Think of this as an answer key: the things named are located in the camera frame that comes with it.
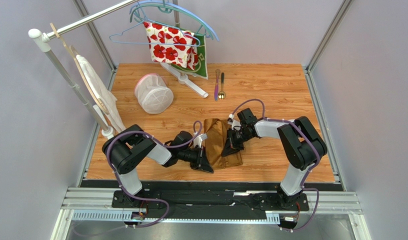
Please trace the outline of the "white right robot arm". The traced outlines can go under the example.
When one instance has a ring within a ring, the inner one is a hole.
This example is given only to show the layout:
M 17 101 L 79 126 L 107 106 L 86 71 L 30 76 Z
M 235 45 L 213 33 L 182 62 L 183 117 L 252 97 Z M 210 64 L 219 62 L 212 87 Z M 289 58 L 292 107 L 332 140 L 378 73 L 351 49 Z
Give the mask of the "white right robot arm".
M 296 204 L 303 192 L 310 171 L 328 153 L 322 137 L 306 116 L 295 120 L 257 118 L 250 108 L 240 111 L 238 120 L 232 116 L 231 127 L 221 152 L 223 157 L 242 151 L 244 143 L 253 138 L 279 139 L 289 161 L 287 172 L 277 190 L 277 203 L 282 209 Z

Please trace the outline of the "brown cloth napkin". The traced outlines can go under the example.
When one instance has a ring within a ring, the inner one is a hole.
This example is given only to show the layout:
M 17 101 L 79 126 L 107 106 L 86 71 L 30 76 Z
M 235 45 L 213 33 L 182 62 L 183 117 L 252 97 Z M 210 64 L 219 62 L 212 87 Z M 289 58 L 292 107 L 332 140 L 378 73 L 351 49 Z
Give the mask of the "brown cloth napkin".
M 225 119 L 207 118 L 204 120 L 204 132 L 207 135 L 205 140 L 206 155 L 214 170 L 237 167 L 243 164 L 240 152 L 222 157 L 227 130 L 230 128 L 231 126 Z

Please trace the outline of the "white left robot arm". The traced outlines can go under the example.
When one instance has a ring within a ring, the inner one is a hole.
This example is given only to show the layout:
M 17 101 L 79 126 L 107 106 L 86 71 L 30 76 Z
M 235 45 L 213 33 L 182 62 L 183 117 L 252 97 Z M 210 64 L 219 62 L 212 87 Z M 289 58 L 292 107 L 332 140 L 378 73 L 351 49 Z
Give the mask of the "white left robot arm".
M 108 139 L 102 147 L 108 164 L 114 171 L 122 194 L 130 202 L 154 202 L 159 207 L 167 206 L 165 200 L 146 198 L 140 195 L 143 189 L 137 172 L 138 165 L 149 158 L 169 168 L 178 161 L 189 163 L 192 170 L 214 173 L 202 142 L 205 134 L 180 131 L 173 140 L 161 143 L 137 124 Z

